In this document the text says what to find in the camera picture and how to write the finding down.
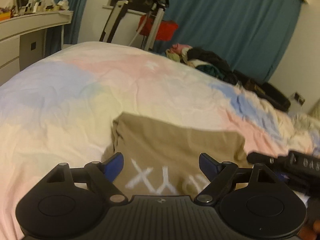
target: bed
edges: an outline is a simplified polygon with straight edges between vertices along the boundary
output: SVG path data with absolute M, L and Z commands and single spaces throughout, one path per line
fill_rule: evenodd
M 252 92 L 140 49 L 77 44 L 0 87 L 0 239 L 22 238 L 16 204 L 57 163 L 83 167 L 102 159 L 122 112 L 237 131 L 246 153 L 320 148 L 316 121 L 303 125 L 308 117 L 289 117 Z

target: pile of clothes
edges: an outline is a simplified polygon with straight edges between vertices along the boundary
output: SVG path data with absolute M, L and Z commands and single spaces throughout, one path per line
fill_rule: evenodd
M 238 78 L 231 71 L 227 61 L 212 51 L 178 43 L 172 45 L 165 53 L 171 60 L 184 63 L 224 82 L 232 85 L 238 83 Z

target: khaki garment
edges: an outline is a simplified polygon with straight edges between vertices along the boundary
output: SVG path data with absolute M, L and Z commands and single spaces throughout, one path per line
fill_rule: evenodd
M 114 148 L 124 168 L 114 181 L 129 199 L 132 195 L 191 195 L 209 184 L 199 169 L 203 152 L 218 162 L 246 161 L 244 138 L 236 132 L 201 131 L 122 113 L 113 121 Z

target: vanity table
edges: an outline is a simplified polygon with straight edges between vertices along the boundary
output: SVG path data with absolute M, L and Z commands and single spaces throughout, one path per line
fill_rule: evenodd
M 0 21 L 0 86 L 44 58 L 46 30 L 71 23 L 73 11 L 28 14 Z

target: wall outlet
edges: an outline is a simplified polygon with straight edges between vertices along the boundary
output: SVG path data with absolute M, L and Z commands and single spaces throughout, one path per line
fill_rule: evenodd
M 295 92 L 292 95 L 292 98 L 294 100 L 296 100 L 301 106 L 304 104 L 304 102 L 306 101 L 298 92 Z

